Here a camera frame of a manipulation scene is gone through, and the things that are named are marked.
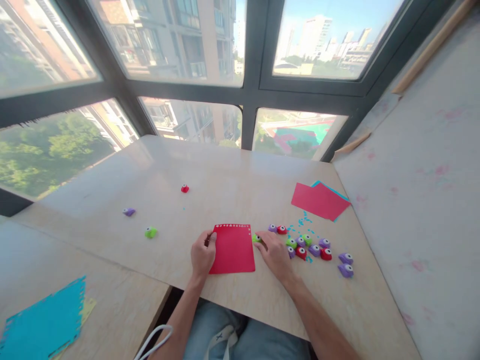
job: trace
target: wall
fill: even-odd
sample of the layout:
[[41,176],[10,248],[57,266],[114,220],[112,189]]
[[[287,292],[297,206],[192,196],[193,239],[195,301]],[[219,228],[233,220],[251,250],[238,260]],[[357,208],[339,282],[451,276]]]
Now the wall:
[[334,161],[424,360],[480,357],[479,19],[403,98],[387,91],[351,140],[370,138]]

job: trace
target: white cord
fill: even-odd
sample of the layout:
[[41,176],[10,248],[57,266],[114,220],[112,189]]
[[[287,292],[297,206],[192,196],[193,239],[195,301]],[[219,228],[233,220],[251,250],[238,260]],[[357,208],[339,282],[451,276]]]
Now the white cord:
[[[152,347],[151,350],[147,351],[145,353],[145,355],[140,357],[140,355],[142,355],[142,353],[144,352],[145,348],[147,347],[147,345],[150,342],[150,340],[152,339],[152,337],[157,333],[158,330],[162,330],[162,329],[168,329],[170,332],[168,333],[167,336],[165,336],[165,338],[162,341],[160,341],[157,345]],[[165,344],[167,342],[167,340],[169,339],[169,337],[172,335],[173,332],[174,332],[174,328],[171,325],[157,326],[155,329],[153,329],[153,331],[150,333],[150,335],[146,338],[146,340],[143,343],[141,349],[138,351],[138,354],[135,356],[135,358],[133,360],[144,360],[144,359],[146,359],[151,353],[153,353],[155,350],[157,350],[159,347],[161,347],[163,344]]]

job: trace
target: yellow paper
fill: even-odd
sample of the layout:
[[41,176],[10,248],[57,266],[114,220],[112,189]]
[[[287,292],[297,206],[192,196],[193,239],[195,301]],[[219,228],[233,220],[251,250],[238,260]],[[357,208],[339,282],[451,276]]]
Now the yellow paper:
[[[85,299],[83,301],[83,309],[80,311],[81,326],[85,324],[85,322],[89,318],[89,315],[92,313],[92,310],[94,309],[95,305],[97,305],[97,300],[93,298]],[[68,349],[68,346],[64,348],[61,352],[59,352],[58,355],[52,357],[51,360],[60,360],[60,358],[62,357],[62,355],[67,349]]]

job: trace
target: punched red paper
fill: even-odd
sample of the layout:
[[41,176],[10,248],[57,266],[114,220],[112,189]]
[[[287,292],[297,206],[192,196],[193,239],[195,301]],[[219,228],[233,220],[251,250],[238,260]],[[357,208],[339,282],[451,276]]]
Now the punched red paper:
[[350,202],[319,183],[317,186],[296,183],[291,204],[321,218],[335,221]]
[[215,261],[210,274],[251,273],[255,271],[252,231],[246,224],[215,225]]

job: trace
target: lap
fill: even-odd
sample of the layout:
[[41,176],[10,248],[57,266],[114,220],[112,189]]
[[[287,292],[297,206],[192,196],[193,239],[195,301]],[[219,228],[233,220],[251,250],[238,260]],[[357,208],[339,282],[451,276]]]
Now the lap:
[[[230,350],[232,360],[310,359],[305,340],[202,299],[183,358],[203,359],[212,337],[227,325],[232,325],[238,334],[238,342]],[[224,341],[212,348],[210,359],[223,359],[226,346]]]

